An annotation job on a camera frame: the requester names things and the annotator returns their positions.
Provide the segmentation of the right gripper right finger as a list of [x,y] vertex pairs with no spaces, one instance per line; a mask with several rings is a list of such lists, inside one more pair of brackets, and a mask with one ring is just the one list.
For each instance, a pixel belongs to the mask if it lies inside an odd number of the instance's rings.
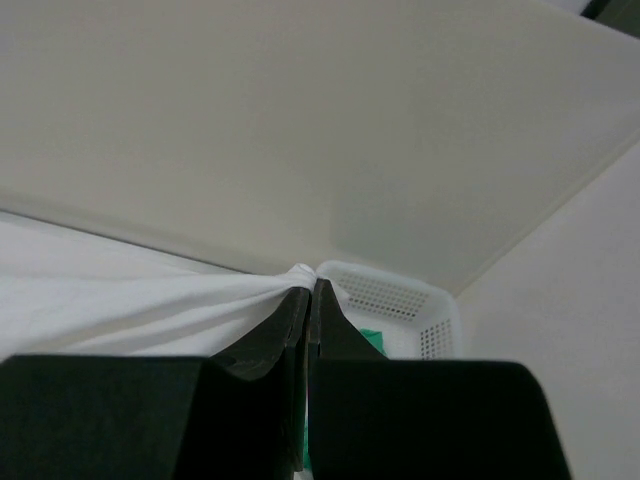
[[317,479],[567,479],[545,393],[522,364],[391,360],[333,286],[311,303],[308,448]]

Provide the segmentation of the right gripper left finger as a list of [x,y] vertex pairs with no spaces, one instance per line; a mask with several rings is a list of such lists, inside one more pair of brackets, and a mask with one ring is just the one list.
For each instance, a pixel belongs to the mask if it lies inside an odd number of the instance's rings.
[[310,293],[209,357],[1,365],[5,479],[289,479],[302,465]]

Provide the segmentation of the white tank top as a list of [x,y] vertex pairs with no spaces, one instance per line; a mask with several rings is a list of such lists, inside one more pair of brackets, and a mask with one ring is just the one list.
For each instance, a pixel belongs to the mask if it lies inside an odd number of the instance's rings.
[[1,357],[211,356],[316,280],[304,264],[235,273],[4,213]]

